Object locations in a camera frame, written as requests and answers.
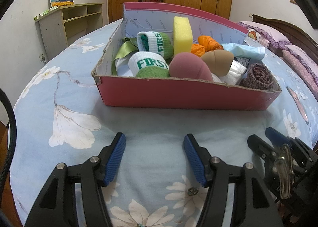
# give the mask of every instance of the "brown rolled sock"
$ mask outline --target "brown rolled sock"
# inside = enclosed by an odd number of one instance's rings
[[[273,87],[274,80],[271,72],[264,64],[251,64],[247,69],[246,79],[242,81],[242,86],[259,89],[269,90]]]
[[[216,49],[206,52],[201,59],[207,64],[210,72],[216,76],[226,76],[229,72],[234,55],[226,50]]]

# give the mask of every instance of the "blue floral bedsheet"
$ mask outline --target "blue floral bedsheet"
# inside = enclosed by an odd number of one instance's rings
[[[69,166],[83,163],[109,145],[116,132],[125,133],[126,150],[117,177],[103,188],[114,227],[195,226],[207,189],[195,181],[182,149],[187,133],[193,133],[211,155],[238,166],[251,161],[261,174],[261,161],[247,146],[249,135],[257,134],[269,142],[264,131],[272,126],[284,135],[299,137],[310,147],[316,143],[317,101],[297,74],[269,50],[263,62],[282,93],[266,111],[105,106],[90,72],[120,22],[77,40],[47,63],[15,105],[17,144],[10,182],[23,224],[59,162]],[[252,39],[248,42],[259,45]],[[309,125],[287,86],[298,95]],[[80,226],[86,226],[80,185],[76,186],[76,198]],[[233,187],[229,187],[227,203],[223,226],[230,224]]]

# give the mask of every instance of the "pink makeup sponge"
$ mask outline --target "pink makeup sponge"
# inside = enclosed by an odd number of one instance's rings
[[[170,77],[202,79],[213,82],[206,63],[191,53],[177,54],[169,64],[169,74]]]

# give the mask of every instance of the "purple ruffle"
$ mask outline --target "purple ruffle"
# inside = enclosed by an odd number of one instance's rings
[[[287,51],[289,51],[293,56],[295,56],[301,63],[303,66],[305,66],[305,68],[307,69],[307,71],[312,75],[312,77],[315,80],[316,85],[318,86],[318,77],[316,76],[316,74],[311,70],[310,66],[307,64],[307,62],[296,52],[294,52],[293,50],[291,50],[290,48],[287,47]]]
[[[292,43],[290,41],[279,41],[276,42],[271,35],[269,35],[266,31],[258,28],[258,27],[254,27],[248,24],[245,24],[243,22],[238,22],[238,25],[242,26],[243,28],[246,29],[255,29],[258,33],[262,33],[266,39],[271,43],[271,45],[275,48],[279,48],[279,49],[284,49],[284,50],[288,50],[288,48],[285,45],[292,45]]]

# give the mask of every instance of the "metal screw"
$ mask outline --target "metal screw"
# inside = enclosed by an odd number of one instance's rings
[[[250,162],[247,162],[247,163],[245,164],[245,167],[246,167],[247,169],[251,170],[252,168],[254,168],[254,165],[253,165],[252,163],[250,163]]]
[[[96,162],[98,162],[98,160],[99,160],[98,156],[93,156],[89,159],[89,161],[92,163],[96,163]]]
[[[65,167],[65,164],[64,164],[63,162],[61,162],[61,163],[59,163],[58,165],[56,165],[56,168],[57,168],[58,170],[64,169],[64,167]]]
[[[220,162],[220,158],[219,157],[212,157],[211,158],[211,162],[212,163],[219,163]]]

